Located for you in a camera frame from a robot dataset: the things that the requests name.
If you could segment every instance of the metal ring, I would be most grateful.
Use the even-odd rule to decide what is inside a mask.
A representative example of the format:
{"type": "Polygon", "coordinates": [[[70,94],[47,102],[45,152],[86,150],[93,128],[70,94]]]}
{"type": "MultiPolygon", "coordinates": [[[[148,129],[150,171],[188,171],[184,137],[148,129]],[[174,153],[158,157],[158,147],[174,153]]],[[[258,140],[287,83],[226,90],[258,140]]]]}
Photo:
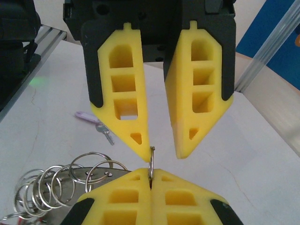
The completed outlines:
{"type": "MultiPolygon", "coordinates": [[[[33,170],[29,170],[28,172],[26,172],[25,174],[23,174],[23,175],[19,178],[19,180],[17,181],[17,184],[15,185],[15,193],[14,193],[15,195],[16,195],[16,192],[17,192],[17,190],[19,189],[20,185],[22,185],[23,183],[27,183],[29,180],[31,180],[31,179],[33,179],[33,178],[35,178],[35,177],[38,176],[38,175],[33,175],[33,176],[30,176],[30,177],[27,177],[27,178],[26,178],[26,176],[27,176],[28,174],[30,174],[30,173],[32,173],[32,172],[36,172],[36,171],[44,172],[44,170],[41,170],[41,169],[33,169],[33,170]]],[[[21,196],[18,196],[18,197],[17,197],[17,200],[18,200],[20,203],[23,203],[23,202],[22,202],[21,196]]]]}
{"type": "Polygon", "coordinates": [[[148,167],[148,177],[149,177],[150,184],[152,183],[153,176],[154,176],[154,150],[155,150],[155,147],[151,146],[150,147],[151,158],[150,158],[149,167],[148,167]]]}
{"type": "Polygon", "coordinates": [[[67,203],[69,201],[72,200],[73,196],[74,196],[74,193],[75,193],[75,188],[76,188],[76,183],[75,181],[72,179],[72,183],[73,183],[73,191],[72,191],[72,194],[70,196],[69,199],[66,200],[66,202],[62,202],[61,201],[61,197],[58,198],[57,194],[56,194],[56,191],[54,189],[55,187],[55,182],[56,182],[56,177],[57,177],[57,174],[59,174],[62,170],[66,169],[66,168],[69,168],[70,165],[66,165],[62,168],[60,168],[58,171],[56,171],[56,173],[53,175],[53,178],[52,178],[52,181],[51,181],[51,194],[53,195],[53,198],[56,200],[57,203],[61,204],[62,206],[66,206],[66,207],[72,207],[71,205],[67,205],[67,203]]]}
{"type": "MultiPolygon", "coordinates": [[[[84,157],[84,156],[89,156],[89,155],[98,155],[98,156],[101,156],[103,158],[105,158],[107,161],[111,161],[112,159],[107,156],[106,154],[102,154],[102,153],[99,153],[99,152],[89,152],[89,153],[86,153],[86,154],[83,154],[81,156],[78,156],[76,159],[73,160],[73,162],[70,164],[70,168],[69,168],[69,174],[70,174],[70,177],[77,183],[80,183],[80,184],[85,184],[85,180],[82,180],[78,177],[75,176],[74,172],[73,172],[73,168],[72,166],[74,165],[74,162],[76,162],[78,159],[84,157]]],[[[109,163],[109,168],[113,168],[113,163],[109,163]]],[[[102,177],[98,178],[98,179],[94,179],[94,180],[90,180],[90,182],[100,182],[102,181],[102,177]]]]}
{"type": "Polygon", "coordinates": [[[23,217],[23,216],[26,216],[26,215],[27,215],[26,212],[15,212],[15,213],[11,213],[7,216],[4,216],[4,217],[0,218],[0,221],[9,220],[9,219],[12,219],[12,218],[15,218],[15,217],[23,217]]]}
{"type": "MultiPolygon", "coordinates": [[[[15,197],[14,197],[14,205],[13,205],[13,208],[14,208],[14,211],[16,213],[24,213],[24,212],[21,212],[19,207],[18,207],[18,200],[17,200],[17,196],[19,195],[21,189],[25,186],[25,185],[28,185],[29,183],[23,183],[22,185],[19,186],[19,189],[17,190],[17,193],[15,194],[15,197]]],[[[19,218],[22,218],[24,220],[28,220],[28,219],[31,219],[33,216],[31,215],[28,215],[27,213],[25,215],[21,215],[19,216],[19,218]]]]}
{"type": "Polygon", "coordinates": [[[29,170],[29,171],[27,171],[26,173],[24,173],[24,174],[19,178],[19,180],[17,181],[17,184],[15,185],[15,192],[17,192],[17,190],[19,189],[19,186],[20,186],[22,183],[25,183],[25,182],[24,182],[25,177],[26,177],[28,174],[30,174],[30,173],[32,173],[32,172],[35,172],[35,171],[44,172],[44,170],[41,170],[41,169],[33,169],[33,170],[29,170]]]}
{"type": "Polygon", "coordinates": [[[41,211],[43,212],[48,212],[51,210],[51,208],[45,206],[45,205],[41,205],[39,202],[38,202],[38,196],[36,194],[36,191],[38,191],[38,181],[40,179],[40,177],[42,176],[43,174],[41,173],[40,175],[37,176],[37,178],[35,179],[35,181],[33,182],[33,187],[32,187],[32,191],[31,191],[31,199],[34,203],[34,205],[41,211]]]}
{"type": "Polygon", "coordinates": [[[100,181],[98,181],[98,182],[89,180],[89,178],[90,178],[92,172],[93,172],[98,166],[100,166],[100,165],[102,165],[102,164],[104,164],[104,163],[115,163],[115,164],[118,164],[119,166],[121,166],[124,170],[127,170],[127,168],[126,168],[122,163],[120,163],[120,162],[118,162],[118,161],[114,161],[114,160],[107,160],[107,161],[103,161],[103,162],[97,163],[96,165],[94,165],[93,168],[91,168],[91,170],[89,171],[89,173],[88,173],[88,175],[87,175],[87,177],[86,177],[86,180],[85,180],[85,192],[86,192],[86,193],[89,192],[89,191],[88,191],[88,185],[99,183],[100,181],[104,180],[104,179],[109,175],[109,173],[105,174],[105,175],[103,176],[103,179],[100,180],[100,181]]]}
{"type": "MultiPolygon", "coordinates": [[[[40,177],[40,179],[39,179],[39,181],[38,181],[38,186],[37,186],[37,188],[38,188],[38,195],[39,195],[41,201],[42,201],[47,207],[49,207],[49,208],[51,208],[51,209],[57,209],[57,208],[60,208],[61,205],[58,205],[58,206],[57,206],[57,205],[54,204],[54,206],[51,206],[51,205],[50,205],[50,202],[47,202],[47,201],[45,200],[44,195],[43,195],[43,193],[42,193],[41,184],[43,183],[43,180],[44,180],[45,176],[48,174],[48,172],[49,172],[51,169],[53,169],[53,168],[62,168],[62,167],[63,167],[62,165],[53,165],[53,166],[50,166],[48,169],[45,170],[45,172],[42,174],[42,176],[40,177]]],[[[58,181],[58,183],[60,183],[60,193],[62,193],[61,182],[60,182],[59,179],[57,179],[57,181],[58,181]]]]}
{"type": "Polygon", "coordinates": [[[46,215],[47,212],[44,212],[44,211],[41,211],[41,210],[37,211],[37,212],[32,211],[32,209],[28,205],[28,201],[27,201],[27,195],[28,195],[28,190],[29,190],[28,188],[31,184],[34,183],[34,181],[35,181],[35,179],[32,179],[30,182],[28,182],[28,185],[25,185],[24,195],[23,195],[23,198],[22,198],[23,207],[29,215],[31,215],[33,217],[43,217],[44,215],[46,215]]]}

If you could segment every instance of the white table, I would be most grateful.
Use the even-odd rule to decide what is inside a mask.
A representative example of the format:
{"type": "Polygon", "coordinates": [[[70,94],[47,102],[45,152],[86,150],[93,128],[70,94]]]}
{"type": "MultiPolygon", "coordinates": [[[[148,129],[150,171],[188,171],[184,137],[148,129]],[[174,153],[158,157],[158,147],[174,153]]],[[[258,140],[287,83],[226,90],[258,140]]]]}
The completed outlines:
{"type": "MultiPolygon", "coordinates": [[[[248,100],[234,103],[185,160],[177,160],[163,71],[145,66],[150,143],[162,168],[226,198],[245,225],[296,225],[300,221],[300,159],[248,100]]],[[[147,167],[118,137],[111,146],[92,124],[81,46],[61,41],[0,123],[0,212],[12,211],[22,172],[69,164],[89,151],[108,154],[129,170],[147,167]]],[[[80,161],[93,166],[99,159],[80,161]]]]}

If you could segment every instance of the blue panel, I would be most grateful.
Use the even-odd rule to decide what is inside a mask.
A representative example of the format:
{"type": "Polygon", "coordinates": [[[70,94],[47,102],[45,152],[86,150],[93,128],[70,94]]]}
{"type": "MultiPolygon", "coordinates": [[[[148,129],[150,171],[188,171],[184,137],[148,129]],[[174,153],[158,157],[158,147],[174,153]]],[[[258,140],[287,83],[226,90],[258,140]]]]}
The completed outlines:
{"type": "MultiPolygon", "coordinates": [[[[267,0],[253,20],[236,51],[253,58],[294,0],[267,0]]],[[[267,66],[300,90],[300,47],[295,43],[300,24],[267,66]]]]}

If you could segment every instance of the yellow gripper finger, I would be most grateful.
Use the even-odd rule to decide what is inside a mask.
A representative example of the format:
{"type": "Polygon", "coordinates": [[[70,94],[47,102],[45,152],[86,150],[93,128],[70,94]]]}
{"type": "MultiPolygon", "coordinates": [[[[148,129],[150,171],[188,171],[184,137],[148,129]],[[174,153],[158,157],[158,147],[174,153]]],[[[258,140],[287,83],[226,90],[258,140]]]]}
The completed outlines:
{"type": "Polygon", "coordinates": [[[191,21],[165,80],[177,158],[188,157],[233,102],[222,99],[221,82],[222,47],[191,21]]]}
{"type": "Polygon", "coordinates": [[[243,225],[221,196],[155,169],[137,169],[80,197],[61,225],[243,225]]]}
{"type": "Polygon", "coordinates": [[[98,50],[103,106],[94,114],[144,161],[150,160],[141,34],[130,23],[98,50]]]}

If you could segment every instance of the metal plate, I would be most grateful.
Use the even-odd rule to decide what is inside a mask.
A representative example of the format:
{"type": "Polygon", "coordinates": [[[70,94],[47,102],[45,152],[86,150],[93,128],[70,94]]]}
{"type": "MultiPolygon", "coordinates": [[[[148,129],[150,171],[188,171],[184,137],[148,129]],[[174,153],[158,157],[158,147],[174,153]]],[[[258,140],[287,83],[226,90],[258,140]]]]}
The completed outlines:
{"type": "MultiPolygon", "coordinates": [[[[86,174],[90,171],[91,167],[85,167],[85,168],[76,168],[74,169],[74,174],[76,176],[78,176],[78,178],[80,179],[85,179],[86,178],[86,174]]],[[[107,184],[108,182],[115,180],[127,173],[129,173],[130,171],[126,171],[126,170],[120,170],[120,169],[111,169],[111,168],[97,168],[95,169],[95,171],[93,172],[92,178],[98,178],[101,177],[105,174],[105,172],[109,172],[111,173],[111,176],[107,177],[106,179],[104,179],[102,182],[95,184],[93,186],[93,189],[98,188],[99,186],[102,186],[104,184],[107,184]]],[[[72,184],[72,179],[69,177],[69,171],[63,171],[61,172],[61,174],[59,175],[59,178],[62,179],[62,186],[63,186],[63,196],[65,196],[65,198],[69,198],[69,196],[72,194],[72,190],[73,190],[73,184],[72,184]]],[[[51,177],[46,178],[45,182],[51,182],[51,177]]],[[[78,198],[83,195],[85,193],[84,191],[84,185],[83,184],[76,184],[76,189],[75,189],[75,194],[74,197],[71,200],[71,204],[75,204],[78,200],[78,198]]],[[[47,213],[47,215],[43,218],[44,224],[47,225],[59,225],[62,220],[66,217],[66,215],[68,214],[68,212],[70,211],[71,208],[67,208],[67,207],[61,207],[59,209],[53,209],[51,210],[49,213],[47,213]]]]}

